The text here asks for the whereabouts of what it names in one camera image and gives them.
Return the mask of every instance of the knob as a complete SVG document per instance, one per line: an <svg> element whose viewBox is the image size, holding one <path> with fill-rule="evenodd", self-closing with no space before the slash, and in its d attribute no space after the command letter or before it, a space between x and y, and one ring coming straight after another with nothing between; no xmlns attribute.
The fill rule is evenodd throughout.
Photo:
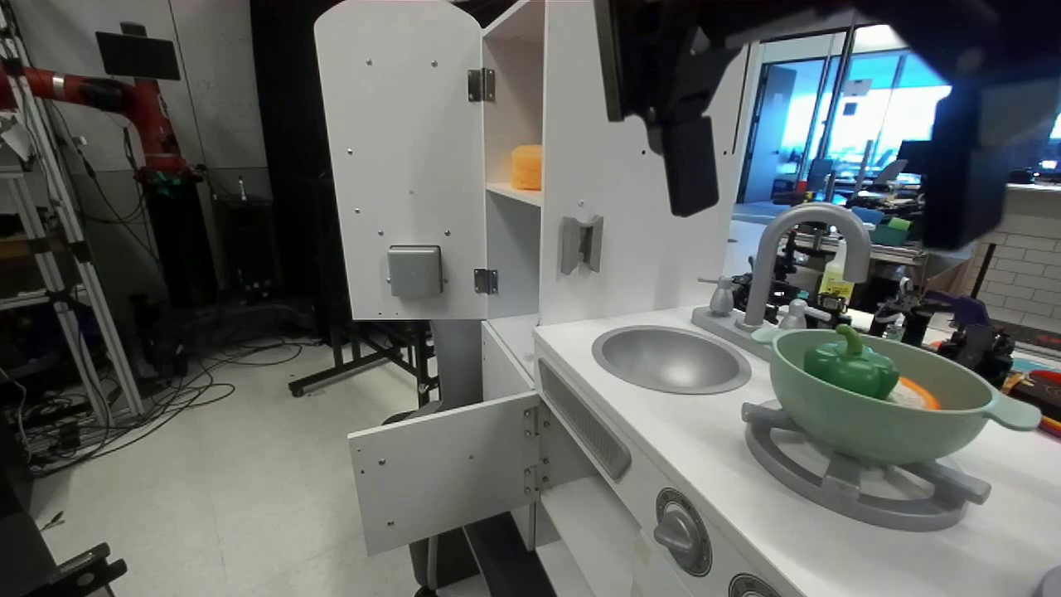
<svg viewBox="0 0 1061 597"><path fill-rule="evenodd" d="M731 580L731 597L778 597L778 591L770 588L762 578L735 574Z"/></svg>
<svg viewBox="0 0 1061 597"><path fill-rule="evenodd" d="M692 578L710 574L710 563L713 563L710 537L695 506L682 495L662 492L656 498L655 537L671 549L673 563L682 567L688 574Z"/></svg>
<svg viewBox="0 0 1061 597"><path fill-rule="evenodd" d="M1035 597L1061 597L1061 567L1039 584Z"/></svg>
<svg viewBox="0 0 1061 597"><path fill-rule="evenodd" d="M708 314L713 318L731 318L732 314L732 277L701 277L716 284L716 292L710 294Z"/></svg>

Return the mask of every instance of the handle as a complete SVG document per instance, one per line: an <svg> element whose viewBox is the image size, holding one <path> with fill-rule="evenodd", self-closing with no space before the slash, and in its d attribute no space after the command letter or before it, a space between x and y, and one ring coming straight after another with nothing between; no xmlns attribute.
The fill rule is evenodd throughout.
<svg viewBox="0 0 1061 597"><path fill-rule="evenodd" d="M585 444L589 461L604 467L609 480L620 480L631 470L632 457L626 444L618 439L618 430L609 430L609 424L599 420L589 406L585 406L585 397L560 377L560 371L555 371L543 362L539 366L539 371L548 406L572 429L578 444Z"/></svg>
<svg viewBox="0 0 1061 597"><path fill-rule="evenodd" d="M1010 430L1035 430L1043 424L1043 411L1035 406L1014 402L1001 390L996 390L996 402L988 406L988 417L996 417L1001 429L1010 429Z"/></svg>
<svg viewBox="0 0 1061 597"><path fill-rule="evenodd" d="M656 498L655 537L671 549L673 563L682 567L691 578L710 574L713 549L710 549L708 527L695 506L671 487Z"/></svg>

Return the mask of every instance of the sink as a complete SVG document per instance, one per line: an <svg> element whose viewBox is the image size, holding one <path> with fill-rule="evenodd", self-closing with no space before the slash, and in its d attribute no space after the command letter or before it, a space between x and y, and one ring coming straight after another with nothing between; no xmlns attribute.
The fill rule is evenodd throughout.
<svg viewBox="0 0 1061 597"><path fill-rule="evenodd" d="M618 329L598 339L594 358L609 375L662 396L722 396L749 380L749 362L682 329Z"/></svg>

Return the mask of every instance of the cabinet door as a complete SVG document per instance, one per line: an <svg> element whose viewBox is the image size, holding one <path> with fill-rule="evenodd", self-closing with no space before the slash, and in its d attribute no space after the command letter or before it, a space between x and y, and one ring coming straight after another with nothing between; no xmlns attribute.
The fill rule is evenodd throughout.
<svg viewBox="0 0 1061 597"><path fill-rule="evenodd" d="M514 509L586 473L539 396L360 430L348 444L367 554Z"/></svg>
<svg viewBox="0 0 1061 597"><path fill-rule="evenodd" d="M480 27L441 0L345 0L315 40L356 318L483 318Z"/></svg>
<svg viewBox="0 0 1061 597"><path fill-rule="evenodd" d="M716 554L716 567L708 578L681 569L656 537L640 537L640 559L632 597L795 597L773 574L755 569L749 556Z"/></svg>

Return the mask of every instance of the countertop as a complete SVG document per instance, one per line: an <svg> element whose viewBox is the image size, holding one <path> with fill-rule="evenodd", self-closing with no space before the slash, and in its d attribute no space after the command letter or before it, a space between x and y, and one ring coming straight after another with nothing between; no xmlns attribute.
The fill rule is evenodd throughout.
<svg viewBox="0 0 1061 597"><path fill-rule="evenodd" d="M741 408L773 406L765 362L749 354L752 377L731 396L645 390L594 358L594 343L626 325L692 329L691 310L548 325L539 329L539 351L565 366L565 375L578 375L589 408L682 473L804 593L1018 597L1061 567L1061 534L1050 527L1061 506L1058 442L988 424L975 444L944 461L992 480L988 505L970 506L957 527L931 534L869 527L804 501L747 451Z"/></svg>

